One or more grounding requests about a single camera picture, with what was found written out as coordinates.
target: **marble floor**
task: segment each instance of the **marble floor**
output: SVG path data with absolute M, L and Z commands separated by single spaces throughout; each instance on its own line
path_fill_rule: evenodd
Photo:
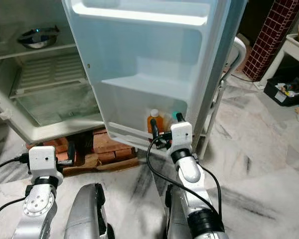
M 1 130 L 0 163 L 24 151 L 24 142 L 11 129 Z M 139 152 L 141 161 L 144 157 Z M 173 163 L 152 160 L 163 174 L 176 177 Z M 253 83 L 230 77 L 200 160 L 222 185 L 224 225 L 231 238 L 299 239 L 299 122 L 294 107 L 280 107 Z M 26 172 L 23 165 L 6 167 L 0 183 L 27 177 Z M 154 179 L 163 200 L 167 183 Z M 210 177 L 205 185 L 217 205 Z

